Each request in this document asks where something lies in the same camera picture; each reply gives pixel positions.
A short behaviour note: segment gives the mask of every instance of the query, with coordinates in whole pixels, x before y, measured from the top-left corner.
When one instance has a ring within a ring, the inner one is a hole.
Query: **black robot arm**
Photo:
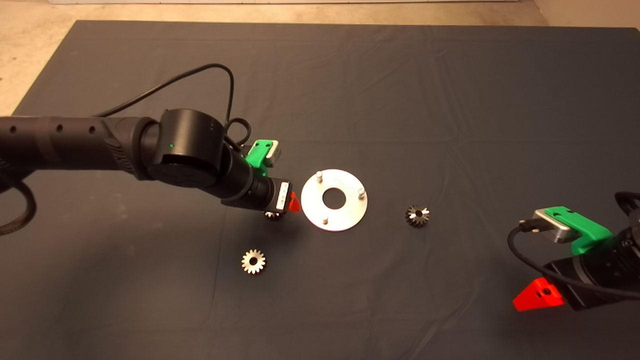
[[[238,208],[284,213],[289,182],[263,176],[195,110],[149,117],[0,117],[0,193],[35,170],[123,170],[139,180],[198,188]]]

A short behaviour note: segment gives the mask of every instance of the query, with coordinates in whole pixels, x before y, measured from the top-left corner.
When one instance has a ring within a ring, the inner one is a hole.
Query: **center hole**
[[[342,190],[337,188],[330,188],[322,195],[322,201],[327,208],[339,209],[344,206],[347,198],[344,196]]]

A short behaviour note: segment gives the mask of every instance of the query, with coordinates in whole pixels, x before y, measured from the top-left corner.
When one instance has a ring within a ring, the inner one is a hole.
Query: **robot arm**
[[[568,303],[585,310],[622,300],[640,300],[640,194],[616,193],[629,227],[613,235],[607,228],[563,206],[536,210],[508,236],[513,254],[544,278],[534,280],[514,300],[520,311]],[[571,243],[573,256],[542,266],[514,246],[518,233],[541,233]]]
[[[149,117],[1,117],[0,172],[122,170],[139,180],[198,188],[237,208],[284,213],[287,180],[265,176],[228,141],[223,125],[195,110]],[[11,184],[0,183],[0,193]]]

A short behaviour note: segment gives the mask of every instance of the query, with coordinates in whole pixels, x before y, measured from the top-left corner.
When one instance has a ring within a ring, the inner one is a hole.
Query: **concrete floor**
[[[78,19],[520,26],[638,26],[640,23],[640,11],[633,12],[639,8],[637,0],[536,2],[538,4],[533,0],[520,0],[513,3],[51,5],[44,0],[0,0],[0,115],[13,112]],[[590,8],[590,13],[583,14],[585,8]]]

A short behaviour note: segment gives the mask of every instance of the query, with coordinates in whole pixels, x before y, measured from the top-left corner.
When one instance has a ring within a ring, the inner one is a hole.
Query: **washer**
[[[324,204],[324,192],[336,188],[344,193],[344,205],[330,209]],[[367,212],[368,194],[357,177],[350,173],[328,169],[316,172],[307,180],[300,195],[302,211],[322,230],[343,231],[359,223]]]

